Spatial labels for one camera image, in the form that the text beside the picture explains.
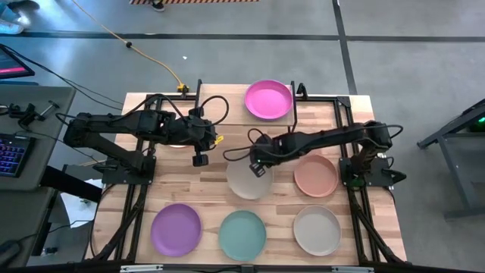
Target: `gray floor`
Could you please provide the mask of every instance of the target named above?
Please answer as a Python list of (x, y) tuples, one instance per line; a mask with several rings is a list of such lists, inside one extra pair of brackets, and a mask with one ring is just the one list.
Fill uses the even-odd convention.
[[(249, 4), (172, 5), (163, 14), (127, 0), (79, 1), (122, 33), (336, 35), (331, 0), (261, 0)], [(32, 31), (102, 31), (68, 0), (26, 8)], [(476, 0), (341, 0), (347, 35), (485, 36), (485, 2)], [(126, 92), (173, 92), (169, 73), (113, 39), (1, 38), (52, 70), (123, 101)], [(338, 41), (144, 39), (133, 42), (166, 62), (190, 86), (304, 82), (310, 93), (349, 94)], [(461, 208), (437, 146), (415, 145), (485, 95), (485, 42), (349, 42), (358, 94), (370, 95), (376, 119), (402, 124), (389, 154), (408, 179), (396, 186), (396, 208), (408, 260), (419, 265), (485, 271), (485, 217), (445, 221)], [(38, 71), (31, 80), (62, 85)], [(77, 94), (71, 114), (106, 113)], [(52, 165), (89, 161), (57, 145)]]

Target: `keyboard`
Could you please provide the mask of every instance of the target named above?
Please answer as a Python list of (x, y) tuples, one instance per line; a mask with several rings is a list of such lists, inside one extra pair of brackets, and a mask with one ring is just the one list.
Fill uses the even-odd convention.
[(0, 133), (0, 177), (20, 176), (34, 142), (34, 137)]

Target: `round plate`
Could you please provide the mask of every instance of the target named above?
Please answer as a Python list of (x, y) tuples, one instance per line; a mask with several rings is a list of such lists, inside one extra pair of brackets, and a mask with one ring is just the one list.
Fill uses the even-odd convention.
[(163, 208), (152, 223), (152, 244), (161, 254), (183, 256), (199, 244), (202, 223), (197, 212), (184, 204)]
[(328, 196), (338, 184), (335, 166), (322, 155), (301, 158), (294, 175), (298, 188), (312, 197)]
[(256, 117), (275, 120), (283, 117), (293, 106), (293, 95), (276, 80), (259, 80), (246, 91), (247, 109)]
[(293, 233), (304, 251), (325, 256), (335, 251), (342, 235), (336, 216), (323, 206), (309, 206), (295, 217)]
[(219, 244), (229, 258), (241, 262), (252, 261), (266, 244), (264, 222), (254, 212), (233, 212), (222, 221)]
[(273, 183), (273, 169), (265, 168), (266, 173), (256, 177), (249, 166), (249, 157), (237, 162), (229, 162), (226, 176), (230, 189), (243, 199), (254, 200), (262, 198), (270, 192)]

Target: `yellow connector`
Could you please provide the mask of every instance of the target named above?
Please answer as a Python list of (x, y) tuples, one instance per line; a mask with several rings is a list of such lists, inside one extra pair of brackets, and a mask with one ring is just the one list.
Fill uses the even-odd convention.
[(188, 93), (190, 91), (190, 88), (185, 84), (180, 84), (179, 86), (177, 86), (177, 92), (183, 93), (184, 90), (186, 90), (185, 92)]

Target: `beige plate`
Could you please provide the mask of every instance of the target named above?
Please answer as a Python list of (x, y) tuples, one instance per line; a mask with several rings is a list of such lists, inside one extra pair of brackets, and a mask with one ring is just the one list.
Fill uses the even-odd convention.
[(342, 231), (336, 216), (323, 206), (308, 206), (295, 217), (293, 233), (304, 251), (315, 256), (325, 256), (340, 244)]

